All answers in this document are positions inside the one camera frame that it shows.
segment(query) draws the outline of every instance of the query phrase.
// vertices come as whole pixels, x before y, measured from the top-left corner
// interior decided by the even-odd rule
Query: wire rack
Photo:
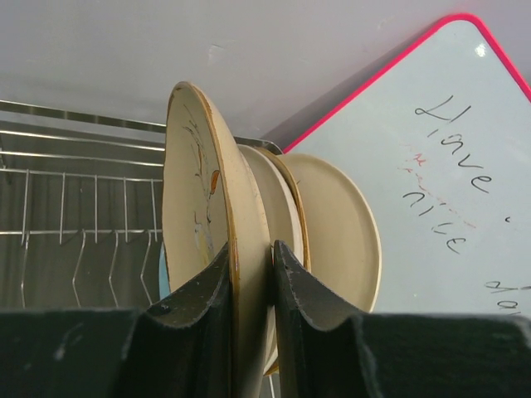
[[[158,301],[165,126],[7,101],[0,119],[0,308]]]

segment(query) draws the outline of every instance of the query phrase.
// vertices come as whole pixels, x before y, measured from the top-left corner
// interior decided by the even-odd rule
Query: metal wire
[[[124,178],[124,224],[125,224],[125,243],[129,243],[129,222],[127,212],[127,181]]]
[[[111,159],[111,158],[99,158],[91,156],[76,156],[76,155],[62,155],[56,153],[31,153],[31,152],[16,152],[16,151],[0,151],[0,155],[21,156],[25,158],[49,158],[49,159],[62,159],[62,160],[82,160],[91,162],[107,162],[118,164],[130,164],[132,166],[146,166],[146,167],[163,167],[162,163],[151,162],[137,162],[134,160],[123,159]]]
[[[36,175],[36,176],[60,176],[62,177],[65,175],[66,177],[78,177],[78,178],[94,178],[94,174],[82,174],[82,173],[76,173],[76,172],[49,172],[44,170],[21,170],[18,168],[0,168],[0,172],[5,173],[23,173],[26,174],[29,172],[30,175]],[[114,176],[101,176],[98,175],[98,179],[100,180],[111,180],[111,181],[123,181],[125,178],[128,182],[151,182],[152,180],[154,182],[162,182],[162,178],[135,178],[135,177],[114,177]]]
[[[146,254],[144,256],[144,263],[142,264],[142,271],[140,271],[140,282],[142,283],[144,292],[146,293],[146,296],[148,297],[149,305],[153,304],[153,300],[151,299],[151,294],[149,294],[148,287],[146,286],[146,283],[144,282],[144,273],[146,271],[146,265],[148,263],[150,249],[151,249],[151,232],[148,231],[148,248],[146,249]]]
[[[273,376],[268,376],[269,387],[271,389],[271,398],[275,398],[275,387],[273,386]]]
[[[24,210],[22,215],[22,240],[20,245],[24,245],[24,234],[26,233],[26,216],[27,216],[27,195],[30,187],[30,171],[26,170],[26,185],[24,188]]]
[[[157,233],[157,205],[155,203],[155,184],[151,180],[151,204],[153,208],[153,229],[155,230],[155,242],[158,242],[158,233]]]
[[[3,150],[3,142],[2,142],[2,135],[0,135],[0,151]],[[0,155],[0,168],[6,168],[7,167],[7,161],[6,157],[4,155]],[[7,174],[7,182],[11,183],[10,176]]]
[[[98,175],[94,175],[94,243],[98,244]]]
[[[72,277],[72,288],[74,289],[74,294],[76,295],[77,306],[79,308],[81,308],[81,302],[80,302],[80,296],[77,294],[76,278],[77,278],[77,272],[80,269],[81,260],[83,259],[83,253],[85,252],[85,242],[86,242],[85,230],[83,230],[82,233],[83,233],[83,241],[81,242],[80,254],[77,257],[76,270],[74,271],[74,276]]]
[[[24,247],[24,256],[22,258],[22,277],[20,282],[20,295],[22,299],[22,308],[26,308],[26,295],[24,294],[24,281],[26,279],[26,267],[27,267],[27,251],[30,245],[30,236],[26,235],[26,246]]]
[[[62,135],[28,133],[25,131],[12,131],[12,130],[1,130],[1,129],[0,129],[0,134],[18,136],[18,137],[24,137],[24,138],[54,139],[58,141],[68,141],[71,143],[98,143],[98,144],[110,145],[110,146],[121,147],[121,148],[143,149],[143,150],[148,150],[148,151],[164,152],[163,146],[157,147],[157,146],[151,146],[151,145],[139,145],[136,143],[121,143],[121,142],[116,142],[116,141],[104,141],[102,139],[66,137]]]
[[[114,273],[114,266],[116,265],[116,256],[118,254],[118,244],[119,244],[118,232],[115,232],[114,238],[116,239],[116,241],[114,243],[113,260],[110,264],[109,286],[110,286],[110,292],[113,294],[114,304],[116,304],[116,308],[118,308],[119,307],[118,299],[116,298],[116,292],[114,291],[114,286],[113,286],[113,273]]]
[[[86,234],[95,234],[95,230],[83,230]],[[79,234],[81,230],[63,230],[63,235],[75,235]],[[100,235],[104,234],[114,234],[117,233],[119,235],[125,234],[125,230],[98,230],[98,233]],[[145,234],[146,232],[158,232],[161,233],[162,230],[151,230],[151,229],[145,229],[145,230],[127,230],[128,234]],[[34,231],[27,231],[25,232],[25,235],[59,235],[61,233],[60,230],[34,230]],[[22,231],[16,230],[16,231],[0,231],[0,235],[22,235]]]
[[[63,225],[65,220],[65,189],[66,189],[66,174],[63,173],[63,183],[61,189],[61,217],[59,225],[59,245],[63,244]]]

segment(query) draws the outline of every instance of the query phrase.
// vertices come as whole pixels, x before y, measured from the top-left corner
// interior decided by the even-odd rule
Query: plate
[[[271,244],[283,240],[304,263],[302,227],[295,200],[284,178],[266,155],[247,145],[238,145],[251,167],[264,203]],[[267,347],[264,373],[267,373],[278,357],[275,338],[275,316],[270,317],[267,327]]]
[[[229,243],[232,389],[258,396],[266,355],[266,214],[252,172],[214,104],[181,82],[168,102],[163,239],[171,291]]]
[[[373,214],[356,185],[314,156],[279,159],[297,180],[309,236],[312,275],[363,311],[372,311],[382,271],[382,250]]]
[[[304,266],[304,269],[311,272],[311,254],[309,251],[308,227],[306,225],[304,206],[302,203],[302,198],[300,196],[299,188],[297,187],[297,181],[295,180],[295,177],[293,177],[293,174],[288,169],[288,167],[280,159],[280,157],[269,152],[267,149],[258,148],[257,150],[260,151],[260,153],[262,153],[266,158],[268,158],[271,163],[273,163],[275,168],[279,171],[280,175],[284,178],[284,181],[287,184],[288,188],[290,189],[291,196],[293,197],[295,206],[297,207],[300,229],[302,231],[302,246],[304,259],[304,262],[302,264]]]

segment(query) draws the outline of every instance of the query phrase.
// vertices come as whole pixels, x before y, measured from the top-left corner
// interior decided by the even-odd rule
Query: red marker mark
[[[426,159],[421,159],[422,153],[417,153],[414,157],[414,160],[417,161],[419,166],[422,166],[422,164],[426,161]]]
[[[455,211],[454,209],[452,209],[451,207],[447,207],[447,209],[448,209],[450,212],[454,213],[456,216],[458,216],[458,217],[461,219],[461,221],[463,221],[463,224],[465,224],[466,226],[469,226],[470,228],[477,228],[477,226],[475,226],[474,224],[471,224],[471,223],[469,223],[468,221],[465,221],[465,220],[463,219],[463,217],[461,217],[461,215],[460,215],[457,211]]]
[[[423,186],[422,186],[422,176],[419,176],[418,173],[415,173],[415,175],[417,176],[417,185],[418,187],[426,192],[428,195],[430,195],[431,197],[433,197],[433,195],[431,194],[431,192],[429,192],[427,189],[425,189]]]

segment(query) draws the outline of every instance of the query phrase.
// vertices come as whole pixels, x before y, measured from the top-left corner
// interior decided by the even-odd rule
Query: painted plate
[[[177,84],[169,99],[165,156],[163,238],[170,289],[202,271],[229,242],[233,392],[258,396],[270,316],[266,214],[225,121],[187,82]]]

